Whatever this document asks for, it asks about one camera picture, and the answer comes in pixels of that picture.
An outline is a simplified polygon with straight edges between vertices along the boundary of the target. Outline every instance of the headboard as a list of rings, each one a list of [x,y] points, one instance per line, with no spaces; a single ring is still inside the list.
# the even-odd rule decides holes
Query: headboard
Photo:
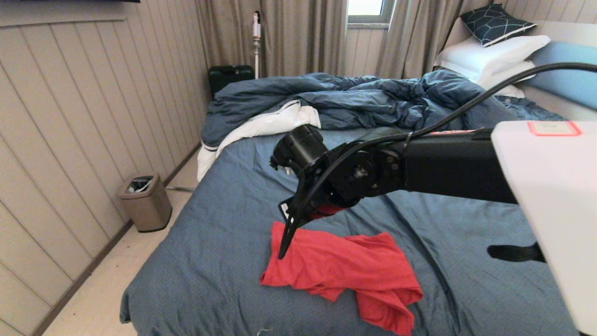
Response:
[[[574,44],[597,47],[597,25],[591,23],[572,23],[533,20],[537,27],[529,35],[547,35],[552,41],[569,42]],[[470,32],[458,18],[446,40],[445,47],[458,44],[470,37]],[[542,107],[561,114],[572,120],[597,120],[597,112],[581,104],[575,103],[566,98],[540,90],[528,84],[517,84],[529,100],[536,102]],[[591,88],[597,94],[597,88]]]

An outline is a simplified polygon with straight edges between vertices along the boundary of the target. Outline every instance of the wall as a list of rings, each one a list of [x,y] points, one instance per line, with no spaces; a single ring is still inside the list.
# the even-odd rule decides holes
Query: wall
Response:
[[[460,13],[473,10],[487,0],[465,0]],[[508,13],[524,20],[597,23],[595,0],[495,0]],[[386,29],[348,29],[346,32],[346,75],[375,75]]]
[[[501,0],[510,15],[528,20],[597,23],[595,0]]]
[[[199,143],[195,1],[122,10],[126,20],[0,28],[2,335],[31,334],[128,220],[116,197],[127,176],[165,178]]]
[[[346,76],[375,75],[377,59],[387,29],[346,31]]]

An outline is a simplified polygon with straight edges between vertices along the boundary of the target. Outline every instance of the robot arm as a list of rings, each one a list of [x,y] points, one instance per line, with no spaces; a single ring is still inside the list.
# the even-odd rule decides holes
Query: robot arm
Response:
[[[297,227],[354,206],[363,197],[396,190],[516,203],[491,143],[491,131],[436,132],[410,142],[379,143],[359,150],[334,169],[300,218],[295,218]],[[369,138],[396,132],[380,129],[329,151],[317,129],[294,129],[280,140],[270,161],[273,167],[290,168],[299,176],[296,195],[282,202],[281,209],[295,215],[298,200],[342,153]]]
[[[364,197],[408,190],[519,203],[538,243],[488,252],[511,261],[547,261],[581,335],[597,336],[597,124],[512,121],[495,130],[433,132],[501,88],[555,69],[597,72],[597,66],[582,63],[540,66],[503,81],[431,127],[408,134],[379,130],[332,150],[308,126],[284,136],[270,163],[293,171],[299,183],[295,195],[279,204],[286,226],[278,258],[298,227]]]

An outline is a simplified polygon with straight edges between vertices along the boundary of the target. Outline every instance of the window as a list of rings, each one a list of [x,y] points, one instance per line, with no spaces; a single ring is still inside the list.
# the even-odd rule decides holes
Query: window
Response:
[[[348,23],[390,23],[394,0],[349,0]]]

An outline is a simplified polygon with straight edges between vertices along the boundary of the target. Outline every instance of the blue bedsheet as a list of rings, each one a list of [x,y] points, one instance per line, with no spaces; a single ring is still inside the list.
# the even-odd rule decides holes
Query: blue bedsheet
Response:
[[[321,133],[332,148],[366,132]],[[277,204],[297,183],[269,166],[281,137],[235,142],[207,172],[122,297],[120,318],[139,335],[392,335],[360,320],[352,291],[331,303],[259,284],[272,222],[281,220]],[[485,251],[535,242],[517,205],[397,191],[304,228],[389,232],[424,292],[409,306],[413,336],[578,335],[546,264],[499,261]]]

